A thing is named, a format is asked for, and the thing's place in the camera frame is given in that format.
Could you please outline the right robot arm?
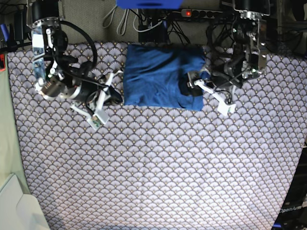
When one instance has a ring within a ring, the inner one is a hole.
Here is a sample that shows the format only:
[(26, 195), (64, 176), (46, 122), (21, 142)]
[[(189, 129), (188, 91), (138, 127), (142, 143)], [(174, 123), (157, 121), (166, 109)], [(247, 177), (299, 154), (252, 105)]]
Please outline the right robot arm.
[[(60, 16), (56, 0), (27, 1), (26, 25), (31, 29), (36, 91), (46, 100), (58, 97), (72, 100), (70, 108), (83, 115), (97, 131), (109, 120), (103, 107), (123, 101), (111, 85), (122, 70), (109, 73), (104, 82), (89, 77), (98, 61), (94, 41), (80, 27)], [(79, 32), (92, 50), (93, 59), (82, 63), (79, 68), (72, 66), (78, 59), (65, 54), (68, 37), (62, 29), (63, 25)]]

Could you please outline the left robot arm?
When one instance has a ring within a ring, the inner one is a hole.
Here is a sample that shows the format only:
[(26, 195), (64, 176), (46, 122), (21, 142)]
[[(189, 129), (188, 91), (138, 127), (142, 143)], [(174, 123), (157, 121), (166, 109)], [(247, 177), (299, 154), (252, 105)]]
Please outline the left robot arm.
[(267, 60), (265, 16), (271, 13), (268, 0), (232, 0), (222, 11), (199, 12), (209, 19), (206, 29), (210, 62), (201, 70), (190, 71), (179, 82), (186, 96), (209, 93), (218, 101), (217, 110), (234, 113), (236, 89), (264, 74)]

